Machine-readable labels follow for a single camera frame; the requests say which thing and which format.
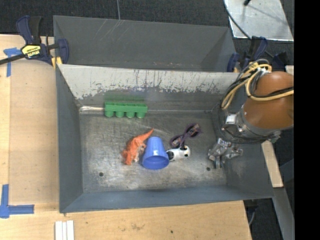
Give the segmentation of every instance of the orange dinosaur toy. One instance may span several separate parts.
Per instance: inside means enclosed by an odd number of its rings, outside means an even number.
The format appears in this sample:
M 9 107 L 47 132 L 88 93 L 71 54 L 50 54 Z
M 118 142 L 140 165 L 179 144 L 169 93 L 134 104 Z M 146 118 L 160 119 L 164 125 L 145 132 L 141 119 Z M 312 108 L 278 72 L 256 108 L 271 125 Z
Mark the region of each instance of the orange dinosaur toy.
M 153 131 L 154 128 L 152 128 L 145 134 L 135 136 L 129 140 L 125 150 L 122 151 L 122 156 L 126 165 L 130 166 L 132 161 L 139 161 L 139 155 L 141 155 L 146 148 L 146 144 L 144 143 L 144 141 L 150 137 Z

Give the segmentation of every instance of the sunglasses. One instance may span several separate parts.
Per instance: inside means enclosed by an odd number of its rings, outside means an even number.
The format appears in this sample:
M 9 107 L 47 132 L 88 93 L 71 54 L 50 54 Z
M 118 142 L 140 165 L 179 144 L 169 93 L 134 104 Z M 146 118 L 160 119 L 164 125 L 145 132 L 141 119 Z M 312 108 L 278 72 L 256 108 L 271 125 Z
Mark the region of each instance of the sunglasses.
M 186 127 L 182 135 L 174 136 L 170 139 L 170 145 L 172 148 L 176 149 L 178 147 L 183 148 L 185 146 L 185 141 L 188 138 L 194 138 L 201 133 L 199 124 L 193 123 Z

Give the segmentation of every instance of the green block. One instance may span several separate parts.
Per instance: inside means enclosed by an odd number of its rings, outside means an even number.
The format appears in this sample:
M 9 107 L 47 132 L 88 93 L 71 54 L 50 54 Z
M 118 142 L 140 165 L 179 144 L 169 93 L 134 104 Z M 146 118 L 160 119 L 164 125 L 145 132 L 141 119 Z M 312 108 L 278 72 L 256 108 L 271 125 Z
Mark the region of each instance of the green block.
M 104 115 L 108 118 L 115 116 L 122 118 L 124 115 L 127 118 L 144 118 L 148 111 L 148 107 L 143 103 L 123 103 L 123 102 L 105 102 Z

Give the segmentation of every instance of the blue plastic cup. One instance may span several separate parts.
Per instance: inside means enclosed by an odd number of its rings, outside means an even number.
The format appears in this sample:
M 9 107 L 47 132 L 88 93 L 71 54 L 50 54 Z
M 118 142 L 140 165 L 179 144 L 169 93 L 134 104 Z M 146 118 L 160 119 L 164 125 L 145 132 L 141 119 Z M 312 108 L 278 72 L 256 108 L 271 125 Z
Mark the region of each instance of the blue plastic cup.
M 151 170 L 159 170 L 167 167 L 169 157 L 165 151 L 164 144 L 159 137 L 150 137 L 147 140 L 142 165 Z

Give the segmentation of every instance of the black floor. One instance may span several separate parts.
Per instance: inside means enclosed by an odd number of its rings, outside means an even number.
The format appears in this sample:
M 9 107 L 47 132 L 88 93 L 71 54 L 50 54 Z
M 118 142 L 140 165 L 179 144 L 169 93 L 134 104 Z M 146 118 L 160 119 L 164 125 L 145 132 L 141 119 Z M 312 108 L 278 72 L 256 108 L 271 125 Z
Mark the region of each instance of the black floor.
M 294 0 L 280 1 L 294 37 Z M 16 34 L 16 20 L 24 15 L 43 17 L 42 36 L 53 36 L 53 15 L 229 26 L 223 0 L 118 0 L 118 3 L 117 0 L 0 0 L 0 5 L 0 34 Z M 234 45 L 242 54 L 249 50 L 250 42 L 234 39 Z M 268 51 L 273 55 L 286 52 L 288 64 L 294 65 L 292 42 L 269 41 Z M 280 167 L 294 158 L 293 129 L 282 133 L 274 149 Z M 287 182 L 285 187 L 294 212 L 294 180 Z M 258 200 L 257 204 L 251 226 L 253 240 L 281 240 L 272 200 Z

